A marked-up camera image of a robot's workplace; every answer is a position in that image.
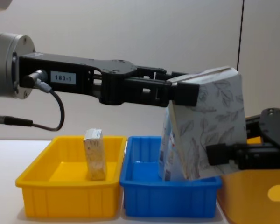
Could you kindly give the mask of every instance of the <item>white wall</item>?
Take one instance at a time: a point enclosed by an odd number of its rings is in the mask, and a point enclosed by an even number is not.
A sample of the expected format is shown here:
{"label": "white wall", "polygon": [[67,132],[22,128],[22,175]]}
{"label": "white wall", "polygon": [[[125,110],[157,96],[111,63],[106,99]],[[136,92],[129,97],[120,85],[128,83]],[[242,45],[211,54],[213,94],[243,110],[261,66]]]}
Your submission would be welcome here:
{"label": "white wall", "polygon": [[245,1],[239,71],[246,114],[280,108],[280,0]]}
{"label": "white wall", "polygon": [[[0,12],[0,32],[29,35],[40,52],[196,72],[236,67],[241,8],[241,0],[14,0]],[[66,111],[61,131],[0,126],[0,139],[51,139],[90,127],[114,135],[161,134],[164,108],[60,96]],[[54,99],[35,90],[26,100],[0,98],[0,114],[55,126],[58,113]]]}

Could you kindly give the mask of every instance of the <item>blue plastic bin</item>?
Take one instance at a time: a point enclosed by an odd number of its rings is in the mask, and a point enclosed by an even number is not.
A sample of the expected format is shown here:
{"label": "blue plastic bin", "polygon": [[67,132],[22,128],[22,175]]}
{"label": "blue plastic bin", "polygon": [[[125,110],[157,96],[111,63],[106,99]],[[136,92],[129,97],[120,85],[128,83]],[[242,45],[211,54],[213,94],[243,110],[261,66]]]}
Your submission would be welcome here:
{"label": "blue plastic bin", "polygon": [[158,176],[160,137],[130,137],[120,176],[126,215],[214,217],[220,177],[164,182]]}

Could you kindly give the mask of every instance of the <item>leaf-patterned box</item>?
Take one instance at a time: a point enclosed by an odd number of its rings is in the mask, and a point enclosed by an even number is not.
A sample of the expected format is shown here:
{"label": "leaf-patterned box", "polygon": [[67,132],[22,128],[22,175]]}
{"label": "leaf-patterned box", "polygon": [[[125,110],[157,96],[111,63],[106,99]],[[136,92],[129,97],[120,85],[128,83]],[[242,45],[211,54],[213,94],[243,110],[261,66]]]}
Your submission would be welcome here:
{"label": "leaf-patterned box", "polygon": [[241,75],[231,67],[174,79],[200,85],[197,105],[169,103],[175,147],[185,179],[195,180],[238,171],[235,164],[210,166],[207,145],[246,143]]}

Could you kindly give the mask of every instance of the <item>yellow plastic bin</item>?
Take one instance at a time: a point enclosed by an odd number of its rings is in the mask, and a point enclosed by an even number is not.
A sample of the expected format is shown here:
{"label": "yellow plastic bin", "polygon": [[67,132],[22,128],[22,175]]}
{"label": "yellow plastic bin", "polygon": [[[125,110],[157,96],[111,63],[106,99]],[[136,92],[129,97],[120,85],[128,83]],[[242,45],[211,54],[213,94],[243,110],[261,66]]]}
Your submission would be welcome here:
{"label": "yellow plastic bin", "polygon": [[83,136],[52,142],[15,181],[22,188],[27,217],[113,217],[126,137],[104,137],[107,177],[90,181]]}

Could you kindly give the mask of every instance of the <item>white table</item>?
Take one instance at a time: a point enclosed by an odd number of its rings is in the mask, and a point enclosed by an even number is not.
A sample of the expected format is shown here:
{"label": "white table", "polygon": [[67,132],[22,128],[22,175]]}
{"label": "white table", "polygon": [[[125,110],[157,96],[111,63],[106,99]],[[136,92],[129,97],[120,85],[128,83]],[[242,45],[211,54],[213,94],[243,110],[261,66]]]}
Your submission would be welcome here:
{"label": "white table", "polygon": [[49,141],[11,141],[0,140],[0,224],[153,224],[153,223],[200,223],[227,224],[222,211],[217,205],[213,219],[189,218],[133,218],[125,216],[124,210],[112,220],[101,219],[28,219],[25,216],[24,202],[20,188],[15,186],[15,179],[48,145]]}

